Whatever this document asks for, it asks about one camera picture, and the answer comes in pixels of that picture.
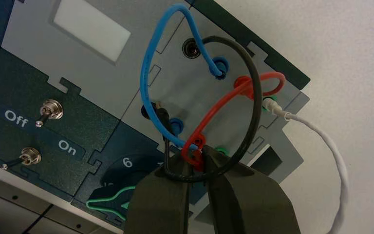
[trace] electrical module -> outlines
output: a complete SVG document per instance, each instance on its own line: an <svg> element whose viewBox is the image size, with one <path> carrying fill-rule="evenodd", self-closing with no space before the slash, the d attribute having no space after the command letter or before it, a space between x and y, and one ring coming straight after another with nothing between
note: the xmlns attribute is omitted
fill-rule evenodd
<svg viewBox="0 0 374 234"><path fill-rule="evenodd" d="M158 21L175 3L189 8L203 38L235 40L260 73L283 73L287 82L271 98L287 111L309 101L301 89L310 79L212 0L0 0L0 170L123 229L137 182L163 163L163 136L142 113L140 72ZM237 78L248 76L235 51L209 43L212 58L228 61L225 78L215 79L192 38L176 13L149 68L149 96L168 111L183 140ZM251 110L251 100L236 97L199 140L226 155L235 151ZM263 112L241 160L277 182L303 162L282 131L286 123ZM197 183L190 218L199 219L207 206Z"/></svg>

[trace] switch lever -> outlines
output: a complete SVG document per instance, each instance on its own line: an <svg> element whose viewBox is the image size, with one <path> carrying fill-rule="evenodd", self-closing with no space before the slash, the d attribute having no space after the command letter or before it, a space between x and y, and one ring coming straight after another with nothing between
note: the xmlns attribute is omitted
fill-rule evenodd
<svg viewBox="0 0 374 234"><path fill-rule="evenodd" d="M4 170L8 170L8 168L18 165L20 163L28 166L31 164L37 164L39 162L41 162L41 153L35 148L26 147L22 149L19 158L2 164L1 168Z"/></svg>
<svg viewBox="0 0 374 234"><path fill-rule="evenodd" d="M40 110L41 117L35 122L35 126L42 127L48 119L60 119L64 115L62 105L53 99L44 101Z"/></svg>

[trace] black wire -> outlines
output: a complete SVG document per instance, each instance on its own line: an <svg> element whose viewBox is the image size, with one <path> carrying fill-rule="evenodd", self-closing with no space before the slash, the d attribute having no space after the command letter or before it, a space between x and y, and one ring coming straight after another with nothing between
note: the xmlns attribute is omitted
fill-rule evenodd
<svg viewBox="0 0 374 234"><path fill-rule="evenodd" d="M22 234L28 234L28 232L48 213L48 211L53 207L54 205L49 205L44 212L27 228L25 229Z"/></svg>
<svg viewBox="0 0 374 234"><path fill-rule="evenodd" d="M243 158L247 149L250 147L253 141L253 138L256 134L257 127L259 126L260 116L262 114L262 85L260 83L259 73L257 71L256 66L253 63L251 56L247 53L247 51L241 45L239 45L238 43L230 39L226 39L226 38L222 38L218 36L210 36L210 37L203 39L204 44L207 44L210 42L222 43L232 48L233 50L235 50L240 55L240 57L243 59L244 63L247 66L247 69L249 70L250 77L253 83L253 90L254 90L253 112L252 112L250 125L247 129L246 135L244 136L244 139L241 142L239 148L233 154L233 156L229 159L229 161L225 165L215 169L214 171L206 172L206 173L203 173L202 175L195 175L195 176L189 175L188 176L188 175L180 175L180 174L171 172L168 167L170 143L168 139L165 139L164 173L167 176L167 178L171 180L176 180L176 181L185 182L185 183L195 183L195 182L205 181L210 178L215 178L227 172L234 165L236 165L240 161L240 159Z"/></svg>

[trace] gray panel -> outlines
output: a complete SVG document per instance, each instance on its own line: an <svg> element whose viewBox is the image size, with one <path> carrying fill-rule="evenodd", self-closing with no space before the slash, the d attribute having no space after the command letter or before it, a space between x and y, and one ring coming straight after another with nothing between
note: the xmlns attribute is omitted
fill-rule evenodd
<svg viewBox="0 0 374 234"><path fill-rule="evenodd" d="M0 233L22 233L38 215L0 198Z"/></svg>
<svg viewBox="0 0 374 234"><path fill-rule="evenodd" d="M149 38L164 9L182 0L89 1L131 32L115 64L53 24L57 0L15 1L2 47L49 76L60 90L64 77L81 95L120 118L138 90L139 70ZM171 19L157 50L164 50L182 16Z"/></svg>
<svg viewBox="0 0 374 234"><path fill-rule="evenodd" d="M29 234L79 234L70 228L62 226L47 218L42 218L29 232Z"/></svg>
<svg viewBox="0 0 374 234"><path fill-rule="evenodd" d="M84 234L98 229L98 225L57 206L52 207L48 213L45 214L45 217Z"/></svg>
<svg viewBox="0 0 374 234"><path fill-rule="evenodd" d="M48 202L23 190L0 181L0 197L40 214L50 205Z"/></svg>
<svg viewBox="0 0 374 234"><path fill-rule="evenodd" d="M229 37L195 9L191 9L191 12L203 37L210 35ZM231 67L225 80L216 80L209 73L208 66L202 56L197 59L184 57L181 47L183 42L190 37L191 32L186 20L184 20L164 53L161 55L155 54L155 62L153 61L152 66L161 67L161 71L149 89L153 101L160 101L171 117L177 117L184 121L184 131L180 135L180 138L184 140L192 133L205 113L225 93L233 89L234 80L239 76L248 75L247 68L233 50L224 45L212 43L206 45L210 54L213 57L223 55L229 61ZM249 49L254 50L253 60L261 73L273 71L264 63L266 53L254 44L250 44ZM264 81L262 83L263 89L270 90L277 83L276 80ZM281 92L277 94L278 103L282 106L288 106L298 94L301 94L301 92L287 82ZM149 120L144 119L140 114L142 105L141 96L137 94L122 120L160 143L159 149L162 150L163 144L160 133ZM234 98L204 129L207 143L214 147L222 145L230 152L237 149L250 122L251 109L252 102L248 98L243 96ZM271 114L263 113L261 125L269 127L275 119ZM257 153L255 149L259 144L259 142L255 142L249 149L252 155Z"/></svg>

